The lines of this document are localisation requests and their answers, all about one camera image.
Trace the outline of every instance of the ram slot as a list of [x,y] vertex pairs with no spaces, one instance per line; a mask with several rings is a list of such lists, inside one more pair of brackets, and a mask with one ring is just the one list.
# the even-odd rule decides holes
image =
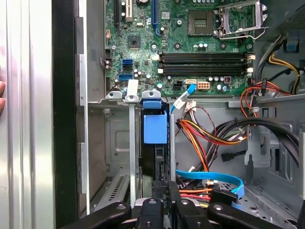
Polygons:
[[245,69],[241,65],[164,65],[165,76],[242,76]]
[[132,0],[126,0],[126,21],[132,22]]
[[186,63],[241,63],[246,62],[242,53],[167,53],[160,54],[166,64]]
[[120,30],[120,6],[119,1],[114,1],[113,3],[113,16],[114,16],[114,26],[117,31]]

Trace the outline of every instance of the black ram slot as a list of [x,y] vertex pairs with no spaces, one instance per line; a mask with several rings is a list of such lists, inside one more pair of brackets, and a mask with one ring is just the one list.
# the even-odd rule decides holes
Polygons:
[[163,69],[165,76],[228,76],[228,75],[244,75],[245,70],[241,66],[166,66]]
[[114,12],[114,26],[117,31],[120,30],[120,6],[119,1],[115,0],[113,2],[113,12]]
[[240,69],[244,70],[246,65],[242,64],[234,64],[234,65],[198,65],[198,64],[192,64],[192,65],[184,65],[184,64],[177,64],[177,65],[168,65],[163,64],[163,69],[211,69],[211,70],[217,70],[217,69]]
[[239,63],[245,62],[243,53],[162,53],[160,61],[168,64],[183,63]]

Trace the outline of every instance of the blue pcie slot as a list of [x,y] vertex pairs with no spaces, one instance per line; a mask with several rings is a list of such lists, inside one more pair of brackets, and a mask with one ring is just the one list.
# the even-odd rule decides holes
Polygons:
[[132,59],[122,60],[122,65],[133,65]]
[[127,81],[132,79],[132,74],[120,74],[119,81]]
[[152,0],[152,26],[156,29],[157,36],[161,37],[157,21],[158,0]]

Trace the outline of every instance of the integrated circuit chip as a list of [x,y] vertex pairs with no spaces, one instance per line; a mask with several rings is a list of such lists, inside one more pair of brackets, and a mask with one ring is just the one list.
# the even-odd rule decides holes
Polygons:
[[127,37],[128,49],[140,49],[141,48],[141,36],[128,36]]
[[202,36],[213,33],[213,13],[207,11],[189,11],[188,35]]

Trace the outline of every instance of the yellow wire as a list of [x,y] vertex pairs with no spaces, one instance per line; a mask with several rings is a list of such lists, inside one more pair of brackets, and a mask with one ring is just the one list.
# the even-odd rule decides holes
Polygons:
[[184,126],[183,124],[181,126],[184,128],[184,130],[186,131],[187,135],[191,139],[192,145],[194,146],[195,151],[196,151],[197,155],[199,156],[199,158],[200,158],[200,160],[201,160],[201,162],[203,164],[204,170],[207,172],[207,167],[206,167],[207,165],[204,163],[204,160],[203,160],[202,155],[201,155],[200,150],[199,150],[199,146],[197,145],[194,137],[192,136],[191,132],[187,129],[186,126]]
[[296,73],[297,78],[296,78],[294,86],[292,88],[292,93],[296,94],[295,91],[296,91],[297,81],[298,81],[298,78],[300,77],[300,74],[298,73],[297,69],[293,65],[291,65],[290,63],[275,58],[275,54],[274,53],[269,57],[269,63],[273,63],[273,64],[277,64],[277,65],[288,67],[288,68],[290,68],[291,70],[293,70]]
[[188,120],[186,120],[186,119],[183,119],[183,121],[186,121],[186,122],[188,122],[189,124],[195,126],[202,134],[206,134],[206,135],[208,135],[210,138],[212,138],[212,139],[214,139],[214,140],[216,140],[216,141],[219,141],[219,142],[222,142],[222,143],[225,143],[225,144],[228,144],[228,145],[235,145],[235,144],[238,144],[238,143],[240,143],[240,142],[242,141],[242,140],[240,140],[240,141],[232,141],[232,142],[231,142],[231,141],[223,140],[223,139],[221,139],[221,138],[217,138],[217,137],[215,137],[214,135],[210,134],[209,132],[203,130],[201,127],[199,127],[199,126],[196,125],[195,123],[190,122],[190,121],[188,121]]

